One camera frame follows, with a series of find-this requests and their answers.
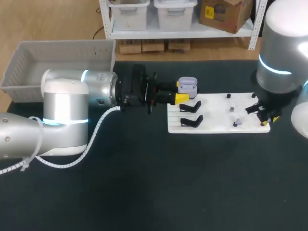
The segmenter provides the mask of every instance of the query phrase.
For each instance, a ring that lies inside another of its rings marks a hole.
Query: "black bracket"
[[[196,113],[201,107],[201,101],[199,100],[194,107],[188,106],[186,104],[180,104],[180,112],[183,110],[185,112]]]
[[[181,126],[187,126],[187,127],[193,127],[193,128],[197,128],[199,127],[199,125],[201,124],[201,122],[203,121],[203,115],[199,115],[199,117],[197,118],[196,121],[192,121],[190,119],[186,119],[186,118],[181,118]]]

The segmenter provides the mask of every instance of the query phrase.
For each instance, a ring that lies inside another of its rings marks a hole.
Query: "white shelf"
[[[147,30],[144,31],[120,31],[116,25],[112,25],[111,39],[187,39],[187,38],[221,38],[221,37],[250,37],[253,31],[253,23],[249,19],[236,34],[214,29],[199,23],[196,12],[192,17],[190,31],[160,31],[158,24],[157,9],[149,6],[147,17]]]
[[[261,29],[262,20],[265,15],[265,8],[268,0],[256,1],[256,19],[252,23],[249,19],[246,24],[236,34],[231,34],[225,31],[217,30],[199,23],[199,7],[194,8],[195,12],[192,19],[192,27],[190,31],[174,31],[163,32],[159,30],[157,9],[153,6],[153,1],[149,6],[148,11],[148,26],[144,31],[119,31],[114,25],[113,17],[110,20],[108,0],[99,0],[101,6],[101,14],[105,35],[107,39],[184,39],[184,38],[220,38],[220,37],[251,37],[249,50],[254,50],[257,44],[259,31]]]

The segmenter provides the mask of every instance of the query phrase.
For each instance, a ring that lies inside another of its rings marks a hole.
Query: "table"
[[[143,63],[159,80],[198,78],[201,93],[257,88],[256,61]],[[114,71],[125,77],[133,64],[116,62]],[[294,104],[265,134],[169,134],[166,105],[152,115],[146,107],[112,113],[77,166],[34,160],[23,173],[0,176],[0,229],[305,230],[308,141],[292,127]],[[42,117],[42,104],[12,104],[9,112]],[[90,110],[89,138],[103,112]]]

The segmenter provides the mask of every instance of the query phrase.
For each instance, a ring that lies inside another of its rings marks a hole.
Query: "cardboard box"
[[[202,0],[200,23],[236,34],[250,17],[253,0]]]
[[[141,53],[141,40],[140,39],[126,39],[120,42],[121,54],[138,54]]]
[[[143,39],[142,52],[164,51],[165,44],[163,39]]]
[[[189,38],[173,38],[169,39],[168,50],[175,52],[188,52],[191,47]]]

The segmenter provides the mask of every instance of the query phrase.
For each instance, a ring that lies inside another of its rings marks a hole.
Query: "wooden floor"
[[[23,40],[92,39],[102,26],[96,9],[99,0],[0,0],[0,72]],[[95,39],[105,39],[101,30]],[[249,38],[194,39],[188,54],[117,54],[121,61],[196,61],[257,59],[258,48],[247,50]],[[10,98],[0,91],[0,112],[6,111]]]

